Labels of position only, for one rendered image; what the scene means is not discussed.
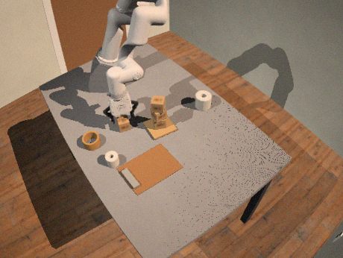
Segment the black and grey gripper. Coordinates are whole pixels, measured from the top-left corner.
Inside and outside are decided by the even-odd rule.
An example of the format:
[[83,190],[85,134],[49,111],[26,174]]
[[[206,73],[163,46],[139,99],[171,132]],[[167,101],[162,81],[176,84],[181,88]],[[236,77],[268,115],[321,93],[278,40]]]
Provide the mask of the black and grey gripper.
[[[134,105],[132,106],[132,104]],[[120,98],[120,99],[114,99],[109,96],[109,107],[107,107],[103,111],[103,113],[106,116],[110,117],[113,124],[115,124],[113,116],[117,116],[123,113],[130,112],[130,116],[133,119],[133,116],[134,116],[133,112],[138,106],[138,104],[139,104],[138,101],[132,101],[130,99],[129,93],[127,91],[125,97]],[[109,110],[110,112],[108,113]]]

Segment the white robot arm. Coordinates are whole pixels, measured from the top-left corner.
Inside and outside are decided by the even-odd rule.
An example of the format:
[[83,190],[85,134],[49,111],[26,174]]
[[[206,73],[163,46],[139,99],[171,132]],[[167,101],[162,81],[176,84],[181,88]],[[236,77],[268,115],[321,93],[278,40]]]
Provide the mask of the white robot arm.
[[[150,6],[150,2],[155,6]],[[118,66],[109,68],[106,74],[109,87],[107,95],[111,98],[125,97],[125,83],[138,81],[143,76],[143,69],[132,59],[133,51],[136,46],[147,43],[151,26],[164,25],[167,17],[166,0],[118,0],[116,7],[109,10],[98,59],[105,63],[117,62]],[[130,27],[128,38],[120,48],[124,33],[121,25]]]

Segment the tan cardboard carton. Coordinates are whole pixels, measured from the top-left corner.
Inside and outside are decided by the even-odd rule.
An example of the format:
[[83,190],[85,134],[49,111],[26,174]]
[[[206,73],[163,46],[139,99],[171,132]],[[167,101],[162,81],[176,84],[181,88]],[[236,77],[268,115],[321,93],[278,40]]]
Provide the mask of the tan cardboard carton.
[[166,97],[153,95],[151,101],[151,112],[152,113],[164,113],[166,106]]

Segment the white cylinder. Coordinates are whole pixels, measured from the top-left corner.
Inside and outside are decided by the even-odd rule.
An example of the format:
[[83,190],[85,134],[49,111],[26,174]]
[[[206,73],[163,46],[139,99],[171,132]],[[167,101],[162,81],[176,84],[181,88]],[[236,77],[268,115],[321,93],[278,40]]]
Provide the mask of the white cylinder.
[[109,151],[105,155],[105,159],[107,161],[107,165],[114,169],[119,166],[119,156],[115,151]]

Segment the brown cardboard carton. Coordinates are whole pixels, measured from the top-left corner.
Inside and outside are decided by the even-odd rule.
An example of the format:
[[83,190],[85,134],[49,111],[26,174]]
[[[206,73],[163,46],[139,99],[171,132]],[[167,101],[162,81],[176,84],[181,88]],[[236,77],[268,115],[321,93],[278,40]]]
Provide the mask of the brown cardboard carton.
[[166,128],[166,120],[162,120],[161,122],[156,123],[155,120],[153,119],[153,123],[154,123],[154,129],[158,130],[158,129],[163,129]]
[[120,133],[130,130],[130,122],[127,115],[116,117]]
[[151,117],[155,120],[156,123],[161,122],[164,119],[167,119],[167,109],[165,108],[164,113],[152,113]]

